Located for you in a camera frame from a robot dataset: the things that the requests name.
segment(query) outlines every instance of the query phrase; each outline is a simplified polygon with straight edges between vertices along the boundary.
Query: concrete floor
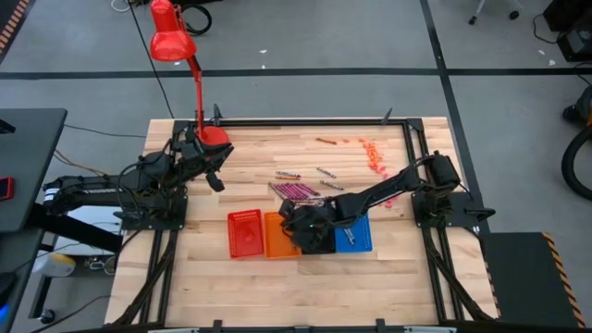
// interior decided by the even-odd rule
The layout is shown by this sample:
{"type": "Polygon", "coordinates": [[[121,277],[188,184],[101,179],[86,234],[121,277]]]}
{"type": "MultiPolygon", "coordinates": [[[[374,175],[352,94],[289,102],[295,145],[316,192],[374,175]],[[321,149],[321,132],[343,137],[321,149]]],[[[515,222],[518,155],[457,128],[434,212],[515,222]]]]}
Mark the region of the concrete floor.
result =
{"type": "MultiPolygon", "coordinates": [[[[38,1],[13,43],[2,72],[151,70],[130,12],[107,0],[38,1]]],[[[512,2],[489,1],[477,25],[466,21],[476,1],[429,0],[448,68],[569,67],[559,49],[536,40],[532,17],[549,0],[523,1],[521,17],[508,21],[512,2]]],[[[436,68],[416,0],[224,0],[207,5],[212,29],[196,39],[207,69],[436,68]]],[[[142,34],[153,23],[136,9],[142,34]]],[[[544,20],[539,33],[554,37],[544,20]]],[[[156,64],[186,69],[184,64],[156,64]]],[[[191,79],[163,79],[177,117],[192,115],[191,79]]],[[[585,84],[575,76],[451,78],[461,121],[486,206],[498,213],[493,231],[548,231],[554,235],[586,322],[592,325],[592,204],[561,178],[561,155],[578,131],[561,120],[585,84]]],[[[282,76],[205,78],[205,105],[218,103],[226,117],[448,116],[438,76],[282,76]]],[[[64,107],[67,123],[115,133],[145,134],[150,118],[168,117],[155,79],[0,80],[2,107],[64,107]]],[[[118,172],[142,150],[141,139],[118,139],[65,129],[58,148],[70,159],[118,172]]],[[[585,165],[578,174],[592,186],[585,165]]],[[[47,180],[79,170],[54,161],[47,180]]],[[[109,277],[65,278],[52,286],[47,305],[58,316],[110,292],[109,277]],[[67,293],[77,295],[66,299],[67,293]]],[[[15,332],[40,325],[21,305],[15,332]]],[[[98,327],[106,300],[47,332],[98,327]]]]}

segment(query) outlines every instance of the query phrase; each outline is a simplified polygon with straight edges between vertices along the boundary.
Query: wooden table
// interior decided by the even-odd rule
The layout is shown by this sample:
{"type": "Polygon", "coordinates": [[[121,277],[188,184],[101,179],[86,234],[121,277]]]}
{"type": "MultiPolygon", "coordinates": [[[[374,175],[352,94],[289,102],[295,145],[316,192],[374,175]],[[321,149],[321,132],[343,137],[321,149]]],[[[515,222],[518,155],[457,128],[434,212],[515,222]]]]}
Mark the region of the wooden table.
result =
{"type": "MultiPolygon", "coordinates": [[[[423,121],[430,152],[449,155],[460,173],[447,119],[423,121]]],[[[153,120],[144,152],[160,150],[172,126],[173,120],[153,120]]],[[[338,175],[335,182],[346,191],[361,191],[382,177],[367,166],[358,138],[375,141],[387,172],[394,175],[408,166],[401,127],[248,127],[227,132],[235,150],[219,174],[226,189],[213,192],[203,176],[187,183],[187,224],[179,234],[167,327],[211,327],[215,319],[222,319],[225,327],[372,326],[377,318],[385,318],[387,325],[437,323],[426,251],[409,194],[399,197],[391,209],[370,210],[371,253],[229,258],[228,213],[277,211],[281,201],[267,187],[268,181],[282,181],[275,180],[275,171],[297,172],[302,182],[326,195],[337,194],[318,184],[327,177],[315,168],[324,167],[338,175]],[[316,137],[339,144],[318,142],[316,137]]],[[[415,149],[419,156],[418,144],[415,149]]],[[[141,232],[121,254],[106,322],[120,316],[142,286],[153,235],[141,232]]],[[[458,279],[485,312],[497,316],[477,238],[462,228],[448,228],[448,235],[458,279]]],[[[440,281],[452,318],[448,285],[441,276],[440,281]]],[[[152,320],[159,291],[157,285],[152,320]]]]}

